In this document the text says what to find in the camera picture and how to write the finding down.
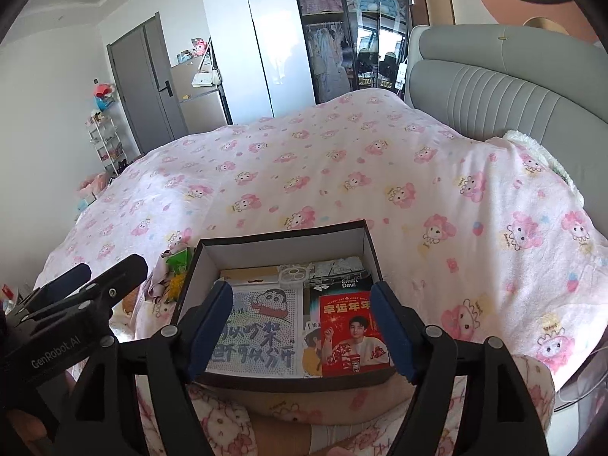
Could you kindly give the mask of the person's left hand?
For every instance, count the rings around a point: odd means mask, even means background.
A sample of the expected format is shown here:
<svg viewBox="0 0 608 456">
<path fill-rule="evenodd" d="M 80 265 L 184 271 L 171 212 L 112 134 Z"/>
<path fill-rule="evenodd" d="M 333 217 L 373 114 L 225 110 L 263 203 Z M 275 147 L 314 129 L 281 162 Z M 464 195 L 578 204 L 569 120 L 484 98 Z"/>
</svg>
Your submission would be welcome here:
<svg viewBox="0 0 608 456">
<path fill-rule="evenodd" d="M 70 394 L 73 391 L 75 381 L 69 372 L 63 373 L 48 381 L 41 387 L 42 399 L 49 401 L 58 414 L 66 407 Z M 14 433 L 21 439 L 22 450 L 19 446 L 20 455 L 51 455 L 52 441 L 48 437 L 48 431 L 44 423 L 34 415 L 23 410 L 9 410 L 5 414 L 7 422 Z"/>
</svg>

